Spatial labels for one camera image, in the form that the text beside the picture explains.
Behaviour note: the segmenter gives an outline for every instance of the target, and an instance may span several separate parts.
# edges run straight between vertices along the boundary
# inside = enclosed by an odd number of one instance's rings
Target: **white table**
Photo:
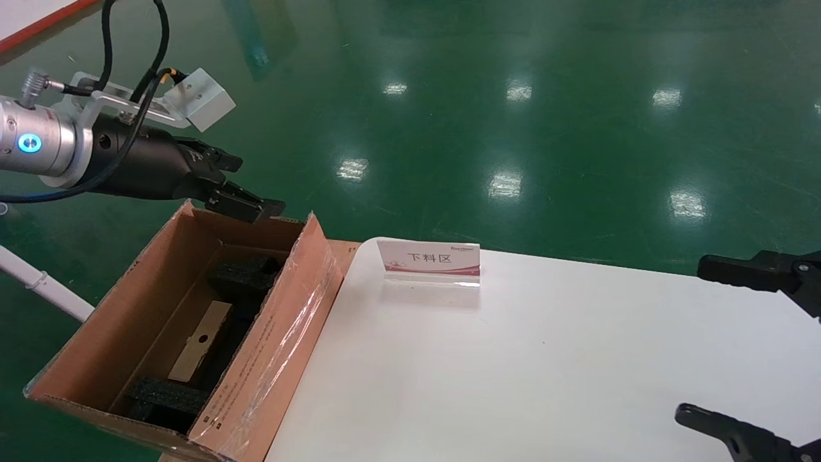
[[[480,289],[383,284],[364,243],[268,462],[729,462],[681,402],[821,436],[821,326],[782,294],[482,251]]]

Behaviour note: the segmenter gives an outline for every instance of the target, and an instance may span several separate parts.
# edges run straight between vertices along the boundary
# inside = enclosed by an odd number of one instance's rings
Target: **green epoxy floor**
[[[288,216],[314,210],[329,237],[473,241],[681,274],[705,253],[821,247],[819,2],[167,9],[165,63],[204,67],[238,104],[201,138],[245,159],[240,184],[287,201]],[[134,85],[156,13],[119,2],[112,17],[112,81]],[[102,60],[94,14],[3,66],[0,92],[16,95],[32,65],[69,80]],[[0,173],[3,192],[42,188]],[[96,303],[177,206],[19,206],[0,217],[0,242]],[[0,459],[155,460],[23,400],[77,323],[4,275],[0,293]]]

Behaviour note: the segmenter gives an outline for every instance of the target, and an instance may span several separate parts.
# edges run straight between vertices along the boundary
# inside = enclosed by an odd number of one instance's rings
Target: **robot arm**
[[[90,81],[92,76],[78,73],[71,87]],[[134,129],[131,115],[140,108],[127,99],[131,92],[108,84],[105,91],[90,96],[66,95],[52,108],[35,103],[43,90],[63,86],[42,72],[32,72],[23,98],[0,97],[0,169],[37,174],[49,186],[72,188],[116,161]],[[102,113],[106,107],[120,114]],[[233,107],[227,92],[198,70],[154,99],[146,117],[172,127],[195,125],[202,131]],[[280,215],[283,202],[260,198],[227,180],[224,172],[241,166],[242,159],[202,141],[140,127],[117,168],[89,191],[150,200],[189,197],[247,222]]]

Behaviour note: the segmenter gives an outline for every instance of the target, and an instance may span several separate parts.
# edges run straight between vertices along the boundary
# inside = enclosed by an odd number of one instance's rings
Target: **white pipe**
[[[94,311],[94,307],[79,295],[3,246],[0,246],[0,270],[7,272],[23,283],[26,289],[34,291],[80,321],[85,321]]]

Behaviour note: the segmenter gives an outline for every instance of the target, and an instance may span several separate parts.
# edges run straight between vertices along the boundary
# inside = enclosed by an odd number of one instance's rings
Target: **sign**
[[[379,240],[385,271],[479,276],[479,244]]]

